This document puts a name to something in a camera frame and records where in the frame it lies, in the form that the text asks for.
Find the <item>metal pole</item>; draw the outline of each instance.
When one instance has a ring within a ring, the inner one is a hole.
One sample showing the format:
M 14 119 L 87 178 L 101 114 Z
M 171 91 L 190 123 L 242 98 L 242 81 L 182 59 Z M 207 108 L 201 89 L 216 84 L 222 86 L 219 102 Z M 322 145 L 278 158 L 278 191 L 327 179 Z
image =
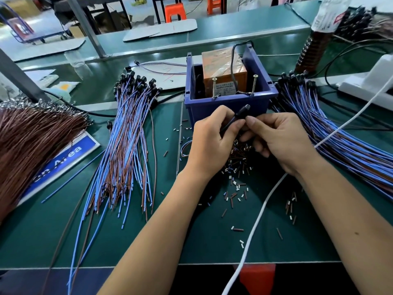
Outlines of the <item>metal pole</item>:
M 93 47 L 96 49 L 97 54 L 99 55 L 100 58 L 105 58 L 106 57 L 105 51 L 102 48 L 100 42 L 98 41 L 98 38 L 94 33 L 93 28 L 89 24 L 81 6 L 78 4 L 78 1 L 77 0 L 67 0 L 67 1 L 72 11 L 74 12 L 76 18 L 78 19 L 79 23 L 81 24 L 83 31 L 86 33 L 87 37 L 91 41 L 91 44 L 93 44 Z
M 0 72 L 32 101 L 51 99 L 0 49 Z

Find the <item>clear plastic cup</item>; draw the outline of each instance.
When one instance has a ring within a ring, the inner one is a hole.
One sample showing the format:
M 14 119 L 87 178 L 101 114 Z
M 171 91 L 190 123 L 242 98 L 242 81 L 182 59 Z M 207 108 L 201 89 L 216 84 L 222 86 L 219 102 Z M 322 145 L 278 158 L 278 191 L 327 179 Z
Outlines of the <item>clear plastic cup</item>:
M 85 60 L 83 60 L 81 54 L 77 50 L 66 51 L 64 52 L 64 56 L 67 61 L 70 63 L 76 74 L 83 80 L 91 77 L 93 73 L 91 72 L 89 66 L 86 65 Z

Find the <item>bundle of brown wires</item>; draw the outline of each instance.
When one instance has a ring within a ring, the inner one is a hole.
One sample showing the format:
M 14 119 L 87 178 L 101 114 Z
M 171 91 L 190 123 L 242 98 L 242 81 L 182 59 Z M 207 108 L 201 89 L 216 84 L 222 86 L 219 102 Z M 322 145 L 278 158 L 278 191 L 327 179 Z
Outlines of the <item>bundle of brown wires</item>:
M 17 97 L 0 103 L 0 223 L 42 168 L 89 125 L 65 104 Z

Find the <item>orange stool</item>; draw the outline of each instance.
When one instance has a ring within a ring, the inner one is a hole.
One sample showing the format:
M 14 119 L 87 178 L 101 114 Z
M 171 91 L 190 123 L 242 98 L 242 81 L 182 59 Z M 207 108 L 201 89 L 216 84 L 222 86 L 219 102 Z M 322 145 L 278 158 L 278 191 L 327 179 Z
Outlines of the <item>orange stool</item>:
M 250 295 L 270 295 L 275 272 L 275 264 L 245 264 L 240 271 L 240 282 Z
M 208 0 L 208 15 L 213 14 L 214 8 L 221 8 L 221 0 Z
M 173 15 L 180 15 L 181 19 L 187 19 L 187 17 L 185 16 L 183 3 L 176 3 L 165 6 L 165 21 L 167 23 L 172 22 Z

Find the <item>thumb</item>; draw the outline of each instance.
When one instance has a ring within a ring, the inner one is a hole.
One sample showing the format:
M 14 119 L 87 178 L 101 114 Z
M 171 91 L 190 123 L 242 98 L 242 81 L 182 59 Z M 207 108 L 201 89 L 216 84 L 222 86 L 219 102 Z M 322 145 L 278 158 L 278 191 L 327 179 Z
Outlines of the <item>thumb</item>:
M 255 117 L 247 116 L 246 123 L 248 128 L 254 132 L 256 135 L 260 136 L 264 140 L 267 140 L 269 134 L 272 132 L 272 128 L 263 123 L 261 120 L 258 120 Z
M 244 119 L 239 119 L 228 127 L 224 133 L 224 136 L 222 137 L 222 142 L 224 143 L 225 147 L 232 148 L 233 141 L 245 123 L 246 121 Z

